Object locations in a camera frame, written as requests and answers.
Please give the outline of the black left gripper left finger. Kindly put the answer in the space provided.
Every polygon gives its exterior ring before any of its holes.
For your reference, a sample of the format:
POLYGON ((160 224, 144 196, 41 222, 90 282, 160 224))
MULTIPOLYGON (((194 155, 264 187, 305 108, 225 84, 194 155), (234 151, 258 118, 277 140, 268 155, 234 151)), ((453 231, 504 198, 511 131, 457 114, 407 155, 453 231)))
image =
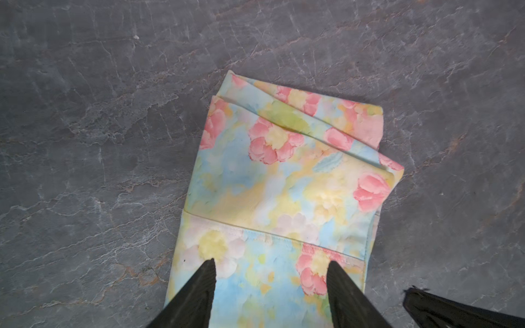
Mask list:
POLYGON ((216 281, 212 258, 202 263, 147 328, 209 327, 216 281))

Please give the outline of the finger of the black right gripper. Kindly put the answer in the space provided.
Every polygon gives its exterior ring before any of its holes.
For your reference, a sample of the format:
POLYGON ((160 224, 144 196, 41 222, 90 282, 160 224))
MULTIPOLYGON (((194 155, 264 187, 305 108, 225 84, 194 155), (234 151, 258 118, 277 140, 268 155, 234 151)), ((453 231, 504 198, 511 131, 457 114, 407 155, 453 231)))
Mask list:
POLYGON ((523 327, 520 317, 468 306, 418 288, 405 291, 403 307, 419 327, 523 327))

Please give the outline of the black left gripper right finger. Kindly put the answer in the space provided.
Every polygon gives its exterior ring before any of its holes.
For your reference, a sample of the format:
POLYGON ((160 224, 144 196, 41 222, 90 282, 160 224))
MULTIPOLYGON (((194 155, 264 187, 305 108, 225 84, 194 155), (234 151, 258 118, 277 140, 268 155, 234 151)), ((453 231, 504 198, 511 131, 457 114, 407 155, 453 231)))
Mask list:
POLYGON ((338 262, 329 263, 326 282, 333 327, 392 327, 338 262))

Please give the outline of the floral pastel skirt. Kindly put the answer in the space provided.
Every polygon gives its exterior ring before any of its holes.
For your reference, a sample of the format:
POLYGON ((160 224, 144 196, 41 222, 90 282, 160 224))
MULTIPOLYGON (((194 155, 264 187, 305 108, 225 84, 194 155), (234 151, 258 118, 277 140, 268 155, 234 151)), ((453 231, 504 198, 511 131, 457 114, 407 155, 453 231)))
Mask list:
POLYGON ((211 99, 167 299, 213 259, 212 327, 330 327, 332 261, 360 288, 403 166, 381 107, 228 72, 211 99))

